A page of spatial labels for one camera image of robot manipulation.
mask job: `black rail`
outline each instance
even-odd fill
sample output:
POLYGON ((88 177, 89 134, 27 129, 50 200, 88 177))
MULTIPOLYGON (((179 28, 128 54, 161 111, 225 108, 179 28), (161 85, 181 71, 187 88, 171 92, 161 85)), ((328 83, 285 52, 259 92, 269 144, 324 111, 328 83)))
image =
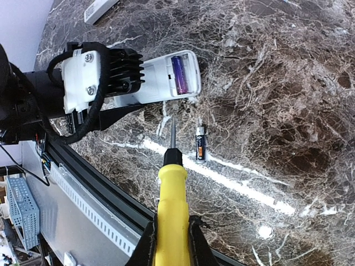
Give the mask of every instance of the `black rail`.
MULTIPOLYGON (((47 153, 57 165, 62 163, 98 201, 138 234, 142 234, 153 220, 151 210, 109 181, 69 146, 50 142, 47 153)), ((220 265, 244 266, 214 249, 212 251, 220 265)))

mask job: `screw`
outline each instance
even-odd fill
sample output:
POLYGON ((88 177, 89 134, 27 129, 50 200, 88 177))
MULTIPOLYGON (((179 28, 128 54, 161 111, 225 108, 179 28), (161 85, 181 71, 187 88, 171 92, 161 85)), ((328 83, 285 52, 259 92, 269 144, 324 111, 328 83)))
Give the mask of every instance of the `screw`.
POLYGON ((120 51, 119 52, 119 56, 122 57, 122 58, 125 58, 126 53, 124 51, 120 51))
POLYGON ((124 90, 127 90, 128 88, 129 88, 129 83, 128 82, 123 82, 123 84, 122 84, 122 88, 124 89, 124 90))
POLYGON ((90 63, 94 60, 94 55, 93 54, 87 54, 85 56, 85 62, 90 63))
POLYGON ((87 92, 89 95, 94 95, 96 92, 96 86, 90 86, 87 88, 87 92))

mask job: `aa battery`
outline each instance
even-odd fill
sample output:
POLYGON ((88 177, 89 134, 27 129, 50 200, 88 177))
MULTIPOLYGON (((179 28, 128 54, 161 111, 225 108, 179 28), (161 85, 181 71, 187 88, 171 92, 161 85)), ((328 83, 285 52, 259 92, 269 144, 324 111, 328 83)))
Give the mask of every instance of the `aa battery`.
POLYGON ((205 128, 202 126, 196 130, 196 161, 200 163, 206 161, 205 128))
POLYGON ((172 57, 171 62, 173 64, 177 94, 189 93, 182 57, 172 57))

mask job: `white wall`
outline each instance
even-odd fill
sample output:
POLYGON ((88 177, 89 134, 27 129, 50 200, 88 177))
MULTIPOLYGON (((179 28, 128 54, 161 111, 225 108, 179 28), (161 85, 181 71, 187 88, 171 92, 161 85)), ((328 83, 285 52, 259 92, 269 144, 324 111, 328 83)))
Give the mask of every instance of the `white wall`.
MULTIPOLYGON (((23 72, 32 71, 42 31, 53 0, 0 0, 0 43, 10 62, 23 72)), ((5 146, 22 163, 21 145, 5 146)), ((13 165, 0 150, 0 167, 13 165)))

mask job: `dark marble surface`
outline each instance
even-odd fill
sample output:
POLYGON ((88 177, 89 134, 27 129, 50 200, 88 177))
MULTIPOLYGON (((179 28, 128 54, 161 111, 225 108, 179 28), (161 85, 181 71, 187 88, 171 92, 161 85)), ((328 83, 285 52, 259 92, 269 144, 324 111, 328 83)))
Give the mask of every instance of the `dark marble surface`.
POLYGON ((124 0, 95 27, 83 23, 90 2, 54 1, 36 69, 73 40, 144 59, 191 49, 203 90, 149 105, 75 150, 155 209, 175 116, 190 213, 211 225, 212 247, 247 265, 355 264, 353 0, 124 0), (209 145, 202 166, 198 120, 209 145))

